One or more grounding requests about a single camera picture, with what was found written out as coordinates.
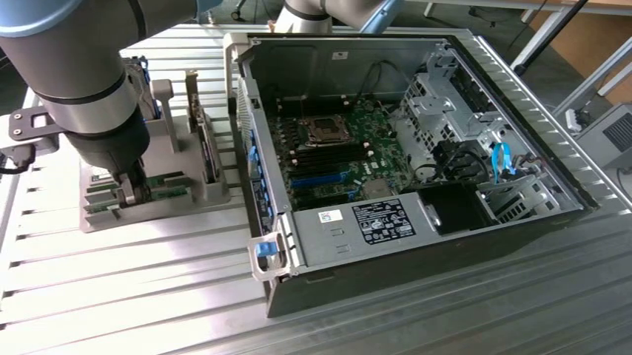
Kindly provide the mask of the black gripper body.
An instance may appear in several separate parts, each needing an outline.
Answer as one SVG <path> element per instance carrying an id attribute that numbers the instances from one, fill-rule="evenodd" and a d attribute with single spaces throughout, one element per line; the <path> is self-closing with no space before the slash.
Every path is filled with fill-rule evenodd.
<path id="1" fill-rule="evenodd" d="M 129 121 L 118 129 L 99 135 L 67 132 L 66 137 L 83 161 L 121 175 L 140 169 L 142 155 L 150 145 L 150 132 L 144 121 Z"/>

